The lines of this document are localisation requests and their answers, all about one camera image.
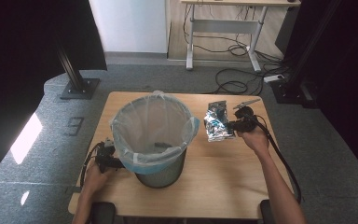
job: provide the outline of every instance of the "gray carpet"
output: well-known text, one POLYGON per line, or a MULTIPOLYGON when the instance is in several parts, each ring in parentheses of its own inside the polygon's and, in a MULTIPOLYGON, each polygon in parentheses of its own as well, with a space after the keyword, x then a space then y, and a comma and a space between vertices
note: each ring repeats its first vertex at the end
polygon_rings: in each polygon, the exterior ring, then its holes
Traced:
MULTIPOLYGON (((45 85, 35 111, 42 132, 21 164, 8 152, 0 164, 0 223, 69 223, 72 186, 111 91, 204 93, 217 86, 221 68, 176 65, 109 65, 105 71, 82 71, 101 82, 91 100, 60 100, 65 74, 45 85), (22 204, 21 198, 29 192, 22 204)), ((227 73, 221 80, 254 77, 227 73)), ((257 82, 249 84, 252 92, 257 82)), ((266 105, 283 156, 303 192, 302 207, 309 223, 358 223, 358 160, 318 109, 278 105, 265 86, 266 105)))

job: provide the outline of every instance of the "human arm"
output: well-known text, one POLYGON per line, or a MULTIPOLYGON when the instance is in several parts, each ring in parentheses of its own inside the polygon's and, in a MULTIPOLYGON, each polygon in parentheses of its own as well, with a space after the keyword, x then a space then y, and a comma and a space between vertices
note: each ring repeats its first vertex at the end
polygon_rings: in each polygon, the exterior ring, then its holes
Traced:
POLYGON ((108 176, 112 173, 112 169, 108 169, 105 173, 101 174, 98 165, 92 163, 87 170, 86 180, 84 182, 83 189, 80 192, 80 196, 77 202, 77 208, 75 212, 72 224, 85 224, 90 216, 90 210, 92 206, 92 200, 94 193, 100 190, 108 176))
POLYGON ((266 179, 269 202, 276 223, 307 223, 294 194, 284 182, 281 174, 269 154, 269 140, 265 133, 255 128, 250 133, 240 133, 246 145, 260 160, 266 179))

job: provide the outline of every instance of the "table top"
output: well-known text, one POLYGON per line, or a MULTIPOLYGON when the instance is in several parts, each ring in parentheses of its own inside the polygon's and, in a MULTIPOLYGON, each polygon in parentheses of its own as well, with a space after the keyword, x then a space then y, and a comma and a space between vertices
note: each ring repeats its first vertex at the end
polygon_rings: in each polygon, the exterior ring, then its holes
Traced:
POLYGON ((295 0, 181 0, 185 4, 222 5, 222 6, 255 6, 255 7, 299 7, 301 2, 295 0))
MULTIPOLYGON (((111 92, 92 139, 90 149, 106 137, 112 138, 109 120, 128 102, 148 92, 111 92)), ((119 216, 128 217, 221 217, 261 218, 259 204, 268 192, 261 165, 254 152, 241 138, 221 142, 208 142, 203 124, 208 104, 227 101, 227 115, 234 120, 235 105, 254 100, 257 96, 208 95, 173 93, 195 117, 200 128, 188 146, 185 165, 179 179, 164 189, 151 189, 143 185, 136 175, 119 169, 96 195, 96 201, 112 202, 119 216)), ((250 105, 255 114, 266 120, 272 136, 269 117, 263 101, 250 105)), ((270 147, 283 179, 290 185, 286 170, 270 147)), ((78 193, 74 193, 68 210, 76 210, 78 193)))

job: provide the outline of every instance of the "white wall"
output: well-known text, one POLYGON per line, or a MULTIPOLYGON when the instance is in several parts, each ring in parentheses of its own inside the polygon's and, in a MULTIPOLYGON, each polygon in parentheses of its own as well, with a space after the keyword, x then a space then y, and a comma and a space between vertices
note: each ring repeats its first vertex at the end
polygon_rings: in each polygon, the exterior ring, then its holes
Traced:
POLYGON ((169 0, 89 0, 105 52, 168 52, 169 0))

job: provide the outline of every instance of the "person's left hand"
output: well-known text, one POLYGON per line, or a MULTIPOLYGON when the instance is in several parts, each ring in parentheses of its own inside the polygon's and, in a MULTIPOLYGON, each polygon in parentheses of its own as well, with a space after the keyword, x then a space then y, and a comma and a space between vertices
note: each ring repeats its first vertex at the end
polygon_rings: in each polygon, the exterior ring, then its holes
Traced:
POLYGON ((95 164, 94 161, 91 161, 91 165, 86 172, 86 180, 84 182, 83 190, 92 195, 105 185, 106 180, 112 173, 113 169, 108 168, 103 174, 101 174, 98 165, 95 164))

